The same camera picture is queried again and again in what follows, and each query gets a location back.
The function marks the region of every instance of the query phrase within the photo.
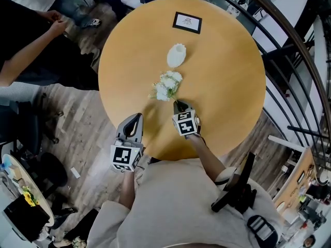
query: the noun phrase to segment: table top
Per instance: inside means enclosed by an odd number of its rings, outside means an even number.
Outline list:
[[[202,18],[201,33],[173,28],[176,12]],[[171,69],[169,49],[182,43],[187,56]],[[157,0],[129,13],[111,32],[102,51],[99,88],[115,127],[144,115],[145,152],[160,160],[197,157],[172,123],[173,101],[149,99],[162,72],[178,71],[177,98],[190,102],[201,134],[217,156],[228,153],[256,124],[265,97],[260,52],[246,29],[223,9],[201,0]]]
[[[308,147],[304,152],[302,152],[302,155],[294,167],[292,173],[290,174],[289,178],[285,182],[285,184],[282,186],[278,194],[273,199],[275,203],[275,207],[278,207],[282,202],[285,202],[284,207],[279,210],[279,213],[283,213],[286,208],[295,209],[297,205],[299,204],[299,191],[300,188],[304,185],[306,187],[306,191],[309,188],[309,177],[313,177],[314,171],[310,176],[307,176],[307,171],[309,169],[309,166],[313,164],[314,165],[314,159],[311,153],[311,149]],[[300,178],[302,172],[305,172],[305,177],[303,180],[298,184],[297,181]]]
[[[49,223],[46,223],[46,226],[53,226],[54,225],[54,214],[52,212],[51,207],[48,205],[46,199],[44,198],[42,192],[39,190],[39,188],[37,187],[37,185],[34,183],[33,179],[31,178],[31,176],[27,173],[27,171],[25,170],[25,168],[21,165],[21,163],[13,156],[9,155],[9,154],[5,154],[3,156],[4,157],[8,157],[11,161],[12,165],[15,165],[19,168],[22,178],[25,181],[25,183],[31,188],[31,190],[33,190],[34,192],[37,192],[37,199],[39,200],[39,206],[48,214],[48,216],[50,217],[49,219]]]

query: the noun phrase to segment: forearm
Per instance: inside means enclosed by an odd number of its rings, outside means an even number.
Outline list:
[[[195,135],[189,135],[190,142],[197,152],[206,174],[212,181],[225,169],[220,160],[209,150],[203,140]]]
[[[5,61],[0,72],[0,86],[11,85],[53,39],[54,35],[47,31],[17,52],[10,60]]]
[[[135,197],[136,194],[134,192],[134,172],[125,172],[118,203],[122,204],[128,209],[131,209]]]

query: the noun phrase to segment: office chair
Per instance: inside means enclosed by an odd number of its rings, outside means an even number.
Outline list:
[[[6,144],[14,142],[14,156],[20,156],[29,151],[33,155],[40,152],[42,134],[45,134],[54,144],[59,140],[46,127],[46,122],[51,119],[63,116],[63,112],[58,112],[51,116],[46,116],[42,111],[43,99],[39,107],[33,107],[30,102],[13,102],[9,106],[0,105],[0,152]],[[17,149],[17,140],[22,148]]]

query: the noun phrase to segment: hardwood floor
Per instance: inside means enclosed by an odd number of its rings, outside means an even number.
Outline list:
[[[102,19],[98,29],[86,29],[82,32],[70,26],[68,35],[79,43],[84,52],[92,47],[102,49],[108,34],[116,25],[114,13],[107,4],[98,4],[91,15]],[[62,239],[65,231],[75,227],[92,208],[97,208],[109,200],[116,200],[121,190],[122,173],[116,173],[110,166],[110,145],[113,144],[116,129],[103,109],[99,92],[80,91],[62,85],[41,87],[39,96],[46,93],[44,109],[50,112],[63,111],[64,116],[54,123],[54,133],[59,143],[51,144],[43,139],[43,152],[54,154],[63,163],[68,173],[68,183],[60,188],[79,212],[70,215],[66,222],[52,234]],[[262,112],[249,136],[221,160],[226,166],[238,166],[245,155],[252,151],[256,161],[251,178],[266,190],[274,182],[281,166],[287,160],[289,151],[285,147],[267,139],[268,135],[280,137],[269,118]],[[146,167],[148,156],[144,156],[140,165]],[[75,168],[81,175],[75,178],[70,171]],[[142,170],[138,168],[137,177]]]

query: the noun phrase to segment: black railing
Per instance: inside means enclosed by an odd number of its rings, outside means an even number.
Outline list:
[[[239,4],[237,4],[234,0],[224,0],[228,4],[234,6],[251,24],[253,24],[257,29],[259,29],[274,45],[276,48],[275,51],[267,52],[257,41],[256,44],[262,53],[262,58],[265,66],[265,73],[269,80],[273,83],[285,104],[289,108],[293,118],[295,121],[291,120],[291,115],[287,114],[285,109],[280,104],[279,100],[275,97],[272,91],[267,87],[267,93],[272,97],[276,105],[279,107],[281,112],[286,117],[289,122],[289,128],[294,131],[298,142],[302,146],[312,146],[313,155],[315,162],[318,166],[326,168],[331,171],[331,168],[328,168],[327,162],[330,162],[329,156],[327,156],[326,152],[329,150],[330,142],[330,129],[331,129],[331,112],[328,102],[328,96],[324,89],[322,79],[319,75],[317,67],[310,56],[309,49],[313,46],[313,34],[305,44],[302,38],[298,35],[294,27],[291,23],[286,19],[286,17],[279,11],[279,9],[270,1],[270,0],[252,0],[262,8],[273,20],[281,27],[281,29],[288,36],[288,41],[290,46],[282,47],[276,39],[269,33],[269,31],[254,18],[249,11],[242,8]],[[309,92],[307,87],[305,86],[302,78],[300,77],[297,68],[300,62],[303,61],[307,70],[311,76],[314,85],[319,94],[320,102],[322,104],[323,112],[324,112],[324,123],[326,126],[327,134],[322,133],[321,119],[317,116],[316,111],[313,106],[313,102],[310,99]],[[301,90],[298,92],[291,86],[290,78],[294,75],[296,80],[298,81]],[[296,106],[299,108],[300,113],[297,113],[285,94],[285,91],[289,90],[292,97],[294,98]],[[307,101],[307,107],[311,109],[313,115],[313,122],[310,122],[307,118],[305,108],[299,100],[301,93],[303,92],[304,98]],[[303,127],[303,124],[300,118],[303,118],[305,125],[308,129]],[[284,138],[287,140],[285,134],[281,131]]]

